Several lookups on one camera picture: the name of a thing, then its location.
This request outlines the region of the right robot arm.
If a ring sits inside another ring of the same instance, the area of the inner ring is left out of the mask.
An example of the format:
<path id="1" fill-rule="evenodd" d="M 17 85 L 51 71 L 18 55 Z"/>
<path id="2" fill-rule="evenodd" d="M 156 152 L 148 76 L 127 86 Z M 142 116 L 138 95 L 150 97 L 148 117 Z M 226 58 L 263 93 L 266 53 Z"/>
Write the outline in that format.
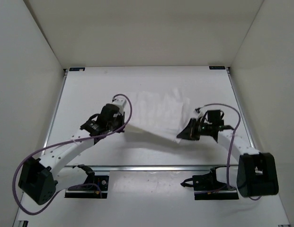
<path id="1" fill-rule="evenodd" d="M 262 196 L 276 195 L 279 185 L 275 159 L 270 153 L 263 153 L 250 147 L 235 136 L 235 129 L 226 125 L 224 112 L 210 110 L 198 118 L 190 119 L 188 125 L 177 135 L 178 139 L 198 141 L 202 136 L 212 137 L 217 144 L 228 151 L 228 159 L 238 162 L 212 167 L 209 173 L 194 175 L 184 180 L 183 187 L 192 187 L 197 200 L 237 199 L 256 200 Z"/>

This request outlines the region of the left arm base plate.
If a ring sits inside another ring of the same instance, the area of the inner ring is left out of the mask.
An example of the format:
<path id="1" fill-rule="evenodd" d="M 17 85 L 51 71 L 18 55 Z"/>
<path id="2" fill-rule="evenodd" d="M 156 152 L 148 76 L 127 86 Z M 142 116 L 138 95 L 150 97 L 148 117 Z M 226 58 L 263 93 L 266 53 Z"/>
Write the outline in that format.
<path id="1" fill-rule="evenodd" d="M 66 189 L 64 197 L 70 199 L 106 199 L 108 185 L 108 171 L 95 171 L 91 169 L 84 183 Z"/>

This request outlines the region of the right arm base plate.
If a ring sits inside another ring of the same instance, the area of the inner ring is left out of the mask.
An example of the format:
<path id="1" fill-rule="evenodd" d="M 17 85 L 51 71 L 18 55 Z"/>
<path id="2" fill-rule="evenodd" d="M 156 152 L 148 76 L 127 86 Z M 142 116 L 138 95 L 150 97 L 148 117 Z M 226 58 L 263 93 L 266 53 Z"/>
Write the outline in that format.
<path id="1" fill-rule="evenodd" d="M 212 167 L 207 174 L 193 175 L 191 178 L 185 179 L 180 185 L 193 188 L 196 201 L 238 200 L 238 192 L 234 187 L 229 189 L 226 183 L 217 180 L 217 169 L 218 167 Z"/>

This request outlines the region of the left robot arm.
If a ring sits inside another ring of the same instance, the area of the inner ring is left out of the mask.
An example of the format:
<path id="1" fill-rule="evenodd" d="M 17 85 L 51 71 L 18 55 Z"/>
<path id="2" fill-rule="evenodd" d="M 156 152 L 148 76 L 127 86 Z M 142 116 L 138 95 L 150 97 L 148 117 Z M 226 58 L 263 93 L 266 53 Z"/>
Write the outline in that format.
<path id="1" fill-rule="evenodd" d="M 70 172 L 64 167 L 83 151 L 114 133 L 121 133 L 128 123 L 124 108 L 127 101 L 115 98 L 80 126 L 66 142 L 50 145 L 39 158 L 26 158 L 17 168 L 18 186 L 36 204 L 44 205 L 59 191 L 80 184 L 90 188 L 94 184 L 93 171 L 79 164 Z"/>

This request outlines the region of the white pleated skirt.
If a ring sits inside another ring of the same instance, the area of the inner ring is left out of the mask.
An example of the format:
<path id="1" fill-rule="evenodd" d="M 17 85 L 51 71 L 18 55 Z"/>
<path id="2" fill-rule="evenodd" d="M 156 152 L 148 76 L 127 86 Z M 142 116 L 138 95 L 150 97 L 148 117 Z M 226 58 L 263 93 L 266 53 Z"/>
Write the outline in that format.
<path id="1" fill-rule="evenodd" d="M 188 125 L 193 107 L 180 89 L 166 93 L 147 91 L 126 93 L 133 113 L 125 131 L 150 133 L 179 144 L 177 135 Z"/>

